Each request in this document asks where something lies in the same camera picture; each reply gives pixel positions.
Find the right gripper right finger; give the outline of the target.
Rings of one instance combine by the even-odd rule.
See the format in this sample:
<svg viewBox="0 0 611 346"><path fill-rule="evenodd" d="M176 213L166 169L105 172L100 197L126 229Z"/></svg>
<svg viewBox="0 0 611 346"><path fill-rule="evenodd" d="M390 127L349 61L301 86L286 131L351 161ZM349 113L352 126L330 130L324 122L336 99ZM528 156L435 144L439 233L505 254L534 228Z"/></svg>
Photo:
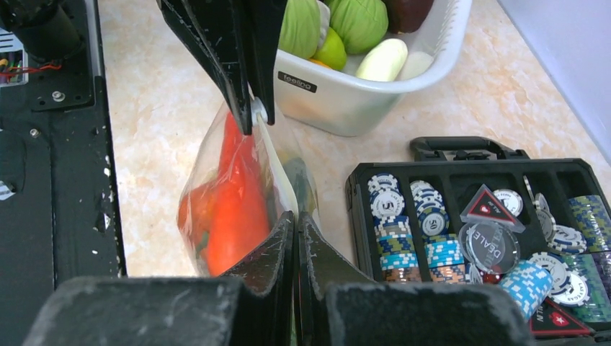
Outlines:
<svg viewBox="0 0 611 346"><path fill-rule="evenodd" d="M322 236L296 226L300 345L533 345L516 304L492 285L378 283Z"/></svg>

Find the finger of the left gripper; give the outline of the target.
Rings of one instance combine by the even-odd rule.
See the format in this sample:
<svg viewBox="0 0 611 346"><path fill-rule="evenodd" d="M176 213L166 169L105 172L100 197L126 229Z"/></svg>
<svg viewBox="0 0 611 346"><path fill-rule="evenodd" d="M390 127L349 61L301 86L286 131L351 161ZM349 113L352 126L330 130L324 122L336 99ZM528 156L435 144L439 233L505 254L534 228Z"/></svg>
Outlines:
<svg viewBox="0 0 611 346"><path fill-rule="evenodd" d="M246 72L253 95L267 111L267 123L275 123L274 67L286 0L240 1Z"/></svg>
<svg viewBox="0 0 611 346"><path fill-rule="evenodd" d="M238 1L157 2L172 32L221 91L242 134L252 132Z"/></svg>

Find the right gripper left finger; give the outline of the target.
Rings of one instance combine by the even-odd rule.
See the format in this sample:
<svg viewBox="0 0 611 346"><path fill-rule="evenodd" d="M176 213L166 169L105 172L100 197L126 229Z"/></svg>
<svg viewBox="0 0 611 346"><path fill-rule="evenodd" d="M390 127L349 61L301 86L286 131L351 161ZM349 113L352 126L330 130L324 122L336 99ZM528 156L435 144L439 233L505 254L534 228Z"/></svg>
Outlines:
<svg viewBox="0 0 611 346"><path fill-rule="evenodd" d="M45 302L26 345L289 345L294 215L216 278L80 277Z"/></svg>

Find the white plastic basket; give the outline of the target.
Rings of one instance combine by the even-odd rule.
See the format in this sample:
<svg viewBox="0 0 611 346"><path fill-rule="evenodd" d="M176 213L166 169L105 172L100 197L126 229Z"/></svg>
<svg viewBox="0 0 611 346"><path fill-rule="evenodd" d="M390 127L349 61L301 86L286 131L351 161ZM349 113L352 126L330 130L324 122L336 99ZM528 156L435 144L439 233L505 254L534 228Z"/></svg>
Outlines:
<svg viewBox="0 0 611 346"><path fill-rule="evenodd" d="M366 81L354 76L362 56L348 59L343 72L278 51L275 100L292 119L338 136L361 136L374 129L408 94L443 80L460 55L471 1L435 1L421 27L400 34L412 56L431 56L428 69L396 81Z"/></svg>

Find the orange carrot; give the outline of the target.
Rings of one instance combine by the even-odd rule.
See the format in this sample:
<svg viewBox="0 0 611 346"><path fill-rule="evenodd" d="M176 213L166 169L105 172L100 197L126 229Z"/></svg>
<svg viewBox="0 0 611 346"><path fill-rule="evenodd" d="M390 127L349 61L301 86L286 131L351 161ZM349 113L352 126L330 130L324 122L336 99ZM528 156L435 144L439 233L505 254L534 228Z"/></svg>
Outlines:
<svg viewBox="0 0 611 346"><path fill-rule="evenodd" d="M241 133L231 113L223 124L218 175L181 198L177 227L213 277L269 236L254 138Z"/></svg>

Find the clear zip top bag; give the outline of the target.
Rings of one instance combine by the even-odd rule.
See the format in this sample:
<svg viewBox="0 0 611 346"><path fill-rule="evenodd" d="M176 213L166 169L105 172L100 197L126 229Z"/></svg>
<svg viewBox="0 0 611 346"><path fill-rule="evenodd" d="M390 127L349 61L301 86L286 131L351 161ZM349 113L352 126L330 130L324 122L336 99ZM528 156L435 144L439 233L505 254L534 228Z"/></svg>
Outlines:
<svg viewBox="0 0 611 346"><path fill-rule="evenodd" d="M202 276L237 265L271 233L280 215L317 221L316 183L286 116L269 125L262 106L244 135L222 105L200 144L177 211L177 228Z"/></svg>

